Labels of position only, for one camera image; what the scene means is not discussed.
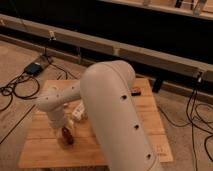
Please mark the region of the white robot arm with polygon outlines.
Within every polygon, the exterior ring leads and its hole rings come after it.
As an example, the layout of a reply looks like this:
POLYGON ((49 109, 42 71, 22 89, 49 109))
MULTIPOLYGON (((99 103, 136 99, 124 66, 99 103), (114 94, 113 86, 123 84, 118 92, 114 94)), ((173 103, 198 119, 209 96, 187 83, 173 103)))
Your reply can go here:
POLYGON ((123 61, 88 67, 74 84, 43 91, 36 105, 59 128, 67 122, 63 105, 82 100, 110 171, 163 171, 131 96, 133 67, 123 61))

